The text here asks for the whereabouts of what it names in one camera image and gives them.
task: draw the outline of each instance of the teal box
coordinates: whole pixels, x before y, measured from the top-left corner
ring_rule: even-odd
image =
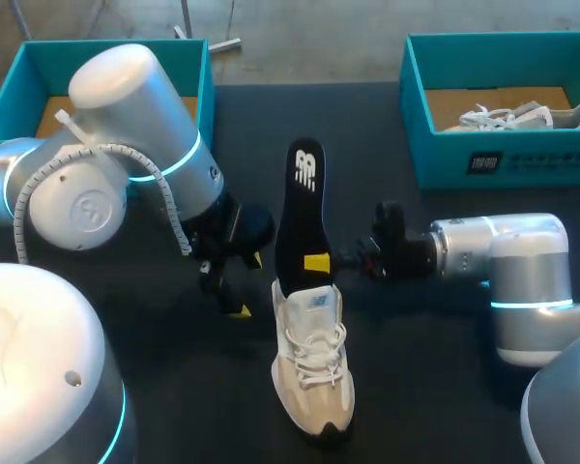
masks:
[[[399,80],[422,189],[580,186],[580,130],[438,132],[425,96],[431,89],[562,86],[575,107],[580,32],[410,35]],[[478,172],[473,160],[494,168]]]
[[[197,97],[195,124],[211,147],[215,85],[206,41],[51,41],[19,49],[0,90],[0,143],[34,137],[50,97],[66,96],[75,72],[89,59],[121,44],[143,44],[157,55],[181,97]]]

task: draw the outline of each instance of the white spiral cable wrap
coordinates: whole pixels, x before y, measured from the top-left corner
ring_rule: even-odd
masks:
[[[138,163],[144,166],[146,170],[153,175],[153,177],[155,177],[155,180],[157,181],[157,184],[161,189],[161,194],[163,195],[163,201],[165,202],[165,210],[170,220],[172,231],[176,236],[176,240],[178,242],[179,247],[181,248],[181,252],[183,253],[184,256],[188,256],[191,253],[191,245],[189,243],[189,239],[185,235],[185,232],[183,232],[183,227],[181,227],[181,222],[178,219],[178,214],[176,212],[176,204],[174,203],[174,196],[172,195],[170,185],[167,184],[167,181],[163,177],[163,174],[161,173],[159,168],[156,167],[155,164],[148,157],[141,154],[137,150],[134,150],[133,148],[127,147],[125,145],[104,144],[99,145],[99,149],[107,154],[121,155],[123,157],[136,160]],[[28,264],[28,253],[26,251],[26,244],[24,242],[23,224],[26,214],[26,207],[28,205],[30,197],[32,196],[32,193],[41,184],[41,182],[47,179],[47,177],[54,171],[74,161],[88,157],[93,157],[94,155],[95,154],[93,154],[90,151],[90,149],[87,148],[81,149],[74,153],[60,155],[52,159],[50,162],[46,163],[37,172],[35,172],[30,179],[28,179],[28,182],[26,182],[26,185],[19,193],[17,201],[15,202],[14,205],[13,227],[14,227],[15,248],[17,250],[17,259],[19,261],[19,264]]]

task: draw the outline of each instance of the concrete floor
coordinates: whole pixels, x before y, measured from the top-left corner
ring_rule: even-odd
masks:
[[[170,38],[182,24],[180,0],[70,0],[76,18],[58,11],[69,0],[19,1],[43,39]],[[411,32],[580,30],[580,0],[188,1],[196,37],[244,41],[242,52],[216,58],[221,84],[397,79]],[[39,5],[51,3],[48,20]],[[92,21],[76,23],[91,12]],[[0,81],[19,41],[8,0],[0,0]]]

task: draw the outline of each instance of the white shoelace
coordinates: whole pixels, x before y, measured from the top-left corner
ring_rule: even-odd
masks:
[[[485,106],[477,105],[480,111],[469,111],[460,116],[462,126],[478,127],[480,131],[498,131],[514,129],[512,124],[515,114],[510,109],[494,109],[488,111]]]
[[[340,350],[346,339],[343,324],[335,325],[334,335],[316,331],[303,343],[295,340],[288,330],[286,338],[294,347],[294,366],[303,387],[328,382],[335,385],[335,380],[342,376]]]

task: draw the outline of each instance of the black insole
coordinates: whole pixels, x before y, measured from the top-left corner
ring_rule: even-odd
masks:
[[[322,222],[325,168],[325,151],[317,140],[300,138],[292,142],[275,241],[275,270],[285,297],[299,290],[333,285],[331,247]]]

